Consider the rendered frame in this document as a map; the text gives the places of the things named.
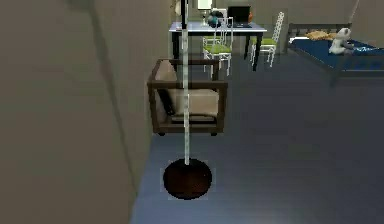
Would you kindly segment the white chair with green seat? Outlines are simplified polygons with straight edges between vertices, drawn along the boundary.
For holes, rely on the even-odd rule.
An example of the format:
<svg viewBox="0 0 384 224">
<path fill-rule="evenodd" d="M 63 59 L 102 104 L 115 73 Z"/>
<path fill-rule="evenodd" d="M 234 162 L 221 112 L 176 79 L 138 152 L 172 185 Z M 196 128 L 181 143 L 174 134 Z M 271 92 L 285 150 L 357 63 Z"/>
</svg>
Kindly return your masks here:
<svg viewBox="0 0 384 224">
<path fill-rule="evenodd" d="M 260 52 L 268 53 L 267 62 L 270 63 L 270 67 L 273 67 L 274 57 L 277 50 L 277 44 L 280 38 L 284 17 L 285 14 L 283 12 L 279 12 L 272 37 L 263 38 L 261 41 Z M 253 59 L 255 59 L 256 56 L 257 37 L 252 37 L 250 40 L 252 41 L 250 62 L 252 62 L 253 66 Z"/>
<path fill-rule="evenodd" d="M 217 58 L 219 63 L 226 61 L 226 73 L 230 75 L 234 39 L 233 18 L 224 17 L 221 20 L 221 26 L 212 29 L 214 33 L 211 36 L 203 37 L 203 57 L 205 59 Z"/>
</svg>

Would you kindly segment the floor lamp with round base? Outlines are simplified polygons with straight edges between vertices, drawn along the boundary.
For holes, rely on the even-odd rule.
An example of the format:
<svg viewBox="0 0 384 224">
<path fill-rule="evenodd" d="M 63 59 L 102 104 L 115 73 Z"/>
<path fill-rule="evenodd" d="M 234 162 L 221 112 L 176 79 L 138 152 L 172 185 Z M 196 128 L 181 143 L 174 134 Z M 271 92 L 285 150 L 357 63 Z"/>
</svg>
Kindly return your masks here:
<svg viewBox="0 0 384 224">
<path fill-rule="evenodd" d="M 193 175 L 197 172 L 196 167 L 190 165 L 190 124 L 189 124 L 189 76 L 188 76 L 188 0 L 179 0 L 178 8 L 175 12 L 181 16 L 182 28 L 182 85 L 183 85 L 183 116 L 184 116 L 184 161 L 177 160 L 171 163 L 164 176 L 167 181 L 164 187 L 168 193 L 176 198 L 192 200 L 203 195 L 193 189 L 195 181 Z"/>
</svg>

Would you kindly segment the pale table with black legs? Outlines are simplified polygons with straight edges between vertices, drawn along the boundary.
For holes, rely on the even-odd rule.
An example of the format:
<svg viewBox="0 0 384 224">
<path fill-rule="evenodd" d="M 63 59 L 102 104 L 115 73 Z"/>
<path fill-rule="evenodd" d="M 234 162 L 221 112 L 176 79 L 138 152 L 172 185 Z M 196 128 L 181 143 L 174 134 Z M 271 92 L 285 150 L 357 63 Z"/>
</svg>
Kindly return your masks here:
<svg viewBox="0 0 384 224">
<path fill-rule="evenodd" d="M 207 35 L 212 35 L 215 30 L 210 26 L 203 26 L 201 22 L 192 21 L 189 22 L 187 25 L 188 28 L 188 35 L 189 36 L 198 36 L 203 37 Z M 173 22 L 169 28 L 169 32 L 171 34 L 171 40 L 172 40 L 172 56 L 174 59 L 178 59 L 180 55 L 180 37 L 182 35 L 182 29 L 181 29 L 181 23 L 180 22 Z M 246 44 L 244 47 L 244 58 L 247 58 L 248 56 L 248 50 L 250 45 L 250 38 L 255 37 L 256 38 L 256 52 L 255 56 L 252 59 L 252 70 L 255 71 L 258 65 L 258 57 L 260 54 L 260 48 L 261 48 L 261 42 L 263 39 L 263 35 L 266 32 L 266 29 L 261 27 L 258 24 L 255 24 L 254 22 L 250 23 L 249 28 L 234 28 L 233 29 L 235 36 L 243 36 L 246 38 Z"/>
</svg>

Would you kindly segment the dark teal round vase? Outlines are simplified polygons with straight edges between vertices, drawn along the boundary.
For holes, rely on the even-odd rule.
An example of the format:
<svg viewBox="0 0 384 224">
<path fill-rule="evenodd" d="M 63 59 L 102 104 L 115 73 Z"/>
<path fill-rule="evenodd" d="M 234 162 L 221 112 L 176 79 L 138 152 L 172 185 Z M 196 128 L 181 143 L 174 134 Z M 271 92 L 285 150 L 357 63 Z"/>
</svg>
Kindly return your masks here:
<svg viewBox="0 0 384 224">
<path fill-rule="evenodd" d="M 220 11 L 211 11 L 207 17 L 207 23 L 212 28 L 217 28 L 221 26 L 221 20 L 224 18 L 224 15 Z"/>
</svg>

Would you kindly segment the white table lamp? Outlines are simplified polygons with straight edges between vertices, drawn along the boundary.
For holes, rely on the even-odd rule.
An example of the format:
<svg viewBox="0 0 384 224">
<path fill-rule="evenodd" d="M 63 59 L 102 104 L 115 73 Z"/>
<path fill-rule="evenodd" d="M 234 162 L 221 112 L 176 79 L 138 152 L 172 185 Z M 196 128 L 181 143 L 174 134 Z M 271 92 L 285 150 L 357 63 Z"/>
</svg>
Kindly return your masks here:
<svg viewBox="0 0 384 224">
<path fill-rule="evenodd" d="M 197 9 L 202 16 L 202 25 L 207 26 L 208 14 L 212 8 L 212 0 L 197 0 Z"/>
</svg>

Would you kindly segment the black laptop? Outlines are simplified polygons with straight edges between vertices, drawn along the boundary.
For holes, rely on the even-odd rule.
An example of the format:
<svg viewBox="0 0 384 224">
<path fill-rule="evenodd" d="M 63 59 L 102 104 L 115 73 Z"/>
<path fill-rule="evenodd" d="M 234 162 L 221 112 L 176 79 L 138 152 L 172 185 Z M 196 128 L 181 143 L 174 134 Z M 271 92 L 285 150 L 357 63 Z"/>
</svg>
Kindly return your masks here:
<svg viewBox="0 0 384 224">
<path fill-rule="evenodd" d="M 229 6 L 228 16 L 233 18 L 235 28 L 249 28 L 249 6 Z"/>
</svg>

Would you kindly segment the orange pillow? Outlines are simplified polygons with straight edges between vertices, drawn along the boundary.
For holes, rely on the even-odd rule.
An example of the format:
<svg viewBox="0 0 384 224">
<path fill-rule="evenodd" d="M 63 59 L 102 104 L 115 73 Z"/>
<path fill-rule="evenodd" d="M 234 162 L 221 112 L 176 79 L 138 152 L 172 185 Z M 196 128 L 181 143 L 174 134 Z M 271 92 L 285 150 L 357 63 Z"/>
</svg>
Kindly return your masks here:
<svg viewBox="0 0 384 224">
<path fill-rule="evenodd" d="M 316 30 L 306 34 L 306 37 L 310 40 L 333 40 L 336 37 L 335 33 L 327 33 L 325 31 Z"/>
</svg>

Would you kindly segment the bed with blue cover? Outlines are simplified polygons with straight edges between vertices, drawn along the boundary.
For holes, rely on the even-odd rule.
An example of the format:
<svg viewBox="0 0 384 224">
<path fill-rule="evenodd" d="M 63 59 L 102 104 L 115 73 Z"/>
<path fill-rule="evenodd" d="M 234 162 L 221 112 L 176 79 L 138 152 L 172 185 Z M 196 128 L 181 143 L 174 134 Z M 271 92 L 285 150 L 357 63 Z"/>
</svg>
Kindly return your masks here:
<svg viewBox="0 0 384 224">
<path fill-rule="evenodd" d="M 351 26 L 290 23 L 285 48 L 323 66 L 331 86 L 340 78 L 384 78 L 384 48 L 353 40 Z"/>
</svg>

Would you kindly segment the white teddy bear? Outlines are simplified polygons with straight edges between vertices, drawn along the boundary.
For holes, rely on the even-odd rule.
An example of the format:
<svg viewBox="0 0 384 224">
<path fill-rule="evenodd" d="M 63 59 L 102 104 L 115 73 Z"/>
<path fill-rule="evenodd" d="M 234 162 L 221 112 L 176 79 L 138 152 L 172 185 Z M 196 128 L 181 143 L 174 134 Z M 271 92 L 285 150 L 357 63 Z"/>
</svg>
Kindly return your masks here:
<svg viewBox="0 0 384 224">
<path fill-rule="evenodd" d="M 352 54 L 354 52 L 354 45 L 348 42 L 350 36 L 350 28 L 341 28 L 333 39 L 328 52 L 335 55 Z"/>
</svg>

